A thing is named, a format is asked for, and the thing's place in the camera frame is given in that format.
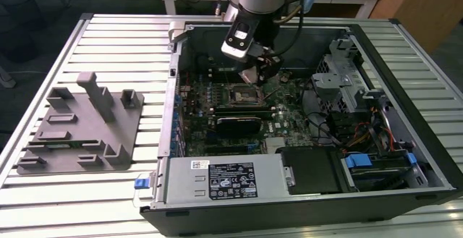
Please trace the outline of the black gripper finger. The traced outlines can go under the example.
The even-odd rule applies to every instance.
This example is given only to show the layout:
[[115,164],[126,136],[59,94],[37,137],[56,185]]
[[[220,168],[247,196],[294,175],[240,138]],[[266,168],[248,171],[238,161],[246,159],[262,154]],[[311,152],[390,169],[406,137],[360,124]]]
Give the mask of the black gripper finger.
[[279,61],[275,59],[258,60],[256,66],[256,86],[260,87],[279,73]]

